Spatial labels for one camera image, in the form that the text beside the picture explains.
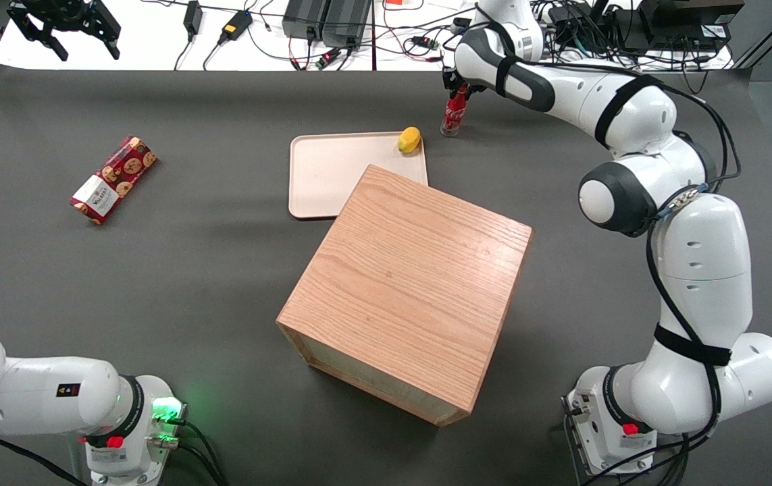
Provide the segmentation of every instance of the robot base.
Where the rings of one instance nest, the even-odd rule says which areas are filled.
[[[143,412],[133,431],[118,449],[101,449],[86,444],[86,460],[95,486],[154,486],[163,476],[170,449],[155,445],[152,437],[176,437],[178,427],[155,418],[156,399],[172,398],[172,390],[156,376],[138,376],[143,390]],[[180,406],[179,419],[184,407]]]
[[[608,367],[592,367],[577,379],[575,389],[563,397],[565,409],[580,409],[581,413],[570,417],[574,440],[587,473],[596,476],[606,468],[641,450],[657,445],[657,432],[626,435],[623,427],[614,421],[602,396],[602,382]],[[614,474],[637,474],[653,465],[653,454],[621,465]]]

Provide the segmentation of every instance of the black strap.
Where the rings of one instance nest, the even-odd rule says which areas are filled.
[[[617,403],[617,399],[614,398],[614,377],[617,375],[617,371],[624,366],[626,365],[611,366],[608,373],[605,373],[604,379],[602,380],[602,398],[604,399],[605,406],[608,408],[608,413],[611,413],[611,418],[614,419],[617,424],[635,424],[638,427],[638,433],[650,433],[653,431],[652,427],[649,427],[649,425],[642,421],[637,421],[636,419],[629,417],[626,411],[624,411],[624,409],[620,407],[620,404]]]
[[[599,144],[608,147],[605,144],[605,136],[608,135],[608,128],[611,127],[611,122],[614,121],[614,117],[620,113],[620,108],[626,106],[626,103],[632,99],[633,96],[647,86],[661,85],[661,80],[655,79],[649,74],[642,74],[628,83],[620,86],[617,89],[617,93],[614,94],[614,98],[608,102],[607,107],[602,111],[602,116],[599,117],[599,121],[596,122],[596,141]]]
[[[490,28],[500,36],[500,41],[503,43],[503,50],[506,52],[506,57],[497,64],[496,67],[496,83],[494,83],[494,91],[500,96],[506,96],[506,76],[509,75],[509,69],[513,67],[517,62],[521,61],[521,58],[515,55],[515,43],[512,41],[512,37],[509,36],[509,32],[499,22],[494,22],[494,19],[488,16],[490,24],[485,26]]]
[[[133,403],[130,404],[130,412],[127,413],[127,417],[118,425],[113,431],[102,435],[86,435],[86,442],[92,447],[103,448],[107,447],[107,440],[109,437],[120,436],[127,437],[136,427],[139,422],[140,416],[143,414],[143,408],[145,406],[145,395],[143,394],[143,387],[136,381],[136,378],[128,375],[118,375],[124,378],[130,384],[130,391],[133,393]]]
[[[494,91],[496,91],[498,95],[503,97],[506,96],[506,76],[509,75],[509,69],[511,69],[518,61],[521,61],[521,58],[512,53],[507,53],[506,57],[500,61],[500,64],[497,64]]]
[[[731,350],[698,344],[681,335],[670,332],[657,324],[657,330],[653,333],[659,344],[674,351],[680,356],[696,360],[696,362],[713,366],[727,366],[731,362]]]

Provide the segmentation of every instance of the red button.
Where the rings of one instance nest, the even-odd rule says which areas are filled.
[[[107,439],[107,447],[110,449],[118,449],[123,443],[124,437],[118,435],[114,435],[113,437],[109,437],[109,439]]]

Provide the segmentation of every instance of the red soda bottle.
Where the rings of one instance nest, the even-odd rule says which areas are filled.
[[[469,92],[469,84],[463,83],[457,89],[455,95],[448,99],[445,105],[445,114],[442,116],[442,125],[440,126],[440,133],[442,135],[457,135],[457,130],[461,128],[463,113],[467,108],[467,92]]]

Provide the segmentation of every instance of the red cookie package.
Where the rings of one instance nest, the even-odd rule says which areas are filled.
[[[118,150],[70,198],[70,205],[99,225],[107,221],[157,157],[139,138],[128,135]]]

